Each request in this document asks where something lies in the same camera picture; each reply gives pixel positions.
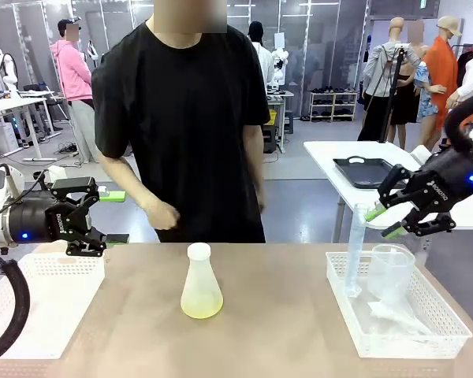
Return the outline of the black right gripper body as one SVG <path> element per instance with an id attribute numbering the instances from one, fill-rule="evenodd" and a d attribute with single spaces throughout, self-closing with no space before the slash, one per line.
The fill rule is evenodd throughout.
<path id="1" fill-rule="evenodd" d="M 412 203 L 424 213 L 446 213 L 473 195 L 473 157 L 458 151 L 434 154 L 412 177 Z"/>

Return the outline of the person's right hand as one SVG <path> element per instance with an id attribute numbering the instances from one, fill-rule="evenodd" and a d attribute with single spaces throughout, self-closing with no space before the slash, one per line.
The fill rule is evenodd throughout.
<path id="1" fill-rule="evenodd" d="M 173 229 L 180 219 L 180 214 L 173 206 L 156 197 L 148 199 L 143 210 L 155 230 Z"/>

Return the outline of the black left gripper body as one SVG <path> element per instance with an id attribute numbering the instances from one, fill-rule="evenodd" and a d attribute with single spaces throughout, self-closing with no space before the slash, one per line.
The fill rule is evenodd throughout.
<path id="1" fill-rule="evenodd" d="M 10 206 L 7 231 L 15 243 L 86 242 L 90 207 L 91 198 L 26 198 Z"/>

